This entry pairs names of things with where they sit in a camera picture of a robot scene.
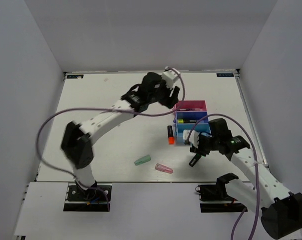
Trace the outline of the purple ink refill pen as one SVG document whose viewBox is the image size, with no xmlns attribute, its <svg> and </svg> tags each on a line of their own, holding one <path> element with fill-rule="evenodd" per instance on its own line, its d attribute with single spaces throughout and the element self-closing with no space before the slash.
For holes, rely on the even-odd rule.
<svg viewBox="0 0 302 240">
<path fill-rule="evenodd" d="M 201 111 L 201 108 L 180 108 L 177 111 Z"/>
</svg>

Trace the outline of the yellow cap black highlighter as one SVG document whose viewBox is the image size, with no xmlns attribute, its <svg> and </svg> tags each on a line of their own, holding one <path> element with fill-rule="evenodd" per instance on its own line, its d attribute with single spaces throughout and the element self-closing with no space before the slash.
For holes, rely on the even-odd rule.
<svg viewBox="0 0 302 240">
<path fill-rule="evenodd" d="M 177 124 L 195 124 L 196 122 L 205 123 L 204 120 L 196 120 L 196 119 L 178 119 L 176 120 Z"/>
</svg>

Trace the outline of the green cap black highlighter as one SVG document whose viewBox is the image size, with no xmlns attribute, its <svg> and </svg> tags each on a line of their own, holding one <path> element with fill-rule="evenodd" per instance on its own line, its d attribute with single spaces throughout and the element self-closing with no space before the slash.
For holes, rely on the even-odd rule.
<svg viewBox="0 0 302 240">
<path fill-rule="evenodd" d="M 195 155 L 193 156 L 193 158 L 190 160 L 189 166 L 190 166 L 190 167 L 193 167 L 193 166 L 199 161 L 199 159 L 200 159 L 201 157 L 202 157 L 202 156 L 201 156 L 200 154 L 195 154 Z"/>
</svg>

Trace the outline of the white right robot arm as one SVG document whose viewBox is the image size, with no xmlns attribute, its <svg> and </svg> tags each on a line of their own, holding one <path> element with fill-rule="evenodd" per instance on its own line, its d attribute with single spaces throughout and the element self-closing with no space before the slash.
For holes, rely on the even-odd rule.
<svg viewBox="0 0 302 240">
<path fill-rule="evenodd" d="M 190 152 L 205 157 L 218 151 L 235 165 L 254 186 L 250 188 L 233 173 L 216 180 L 217 195 L 226 200 L 234 198 L 255 214 L 249 239 L 258 221 L 275 240 L 302 229 L 302 194 L 293 193 L 279 182 L 262 163 L 249 137 L 233 136 L 225 116 L 209 121 L 209 134 L 183 131 L 183 141 L 191 145 Z"/>
</svg>

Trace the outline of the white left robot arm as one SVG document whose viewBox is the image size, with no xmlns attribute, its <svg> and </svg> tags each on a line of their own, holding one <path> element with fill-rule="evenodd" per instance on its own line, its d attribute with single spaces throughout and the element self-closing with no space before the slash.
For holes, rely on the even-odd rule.
<svg viewBox="0 0 302 240">
<path fill-rule="evenodd" d="M 96 195 L 97 183 L 91 170 L 93 145 L 121 123 L 146 111 L 150 104 L 159 103 L 168 109 L 179 101 L 179 87 L 175 82 L 180 73 L 167 67 L 161 74 L 148 72 L 141 83 L 132 86 L 111 108 L 81 122 L 69 122 L 65 128 L 61 149 L 69 160 L 79 193 L 85 199 Z"/>
</svg>

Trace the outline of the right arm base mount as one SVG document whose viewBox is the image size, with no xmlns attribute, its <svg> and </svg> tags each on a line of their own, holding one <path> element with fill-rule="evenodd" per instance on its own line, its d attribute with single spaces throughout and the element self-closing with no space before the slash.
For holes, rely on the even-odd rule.
<svg viewBox="0 0 302 240">
<path fill-rule="evenodd" d="M 214 184 L 203 184 L 195 187 L 199 195 L 201 213 L 240 213 L 247 212 L 246 207 L 232 197 L 222 197 Z"/>
</svg>

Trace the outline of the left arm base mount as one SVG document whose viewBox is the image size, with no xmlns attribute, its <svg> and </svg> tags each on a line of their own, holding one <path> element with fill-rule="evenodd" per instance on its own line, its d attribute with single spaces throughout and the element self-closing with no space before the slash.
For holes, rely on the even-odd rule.
<svg viewBox="0 0 302 240">
<path fill-rule="evenodd" d="M 67 188 L 64 212 L 109 212 L 112 185 L 98 185 L 102 191 L 88 189 L 83 191 L 76 184 Z"/>
</svg>

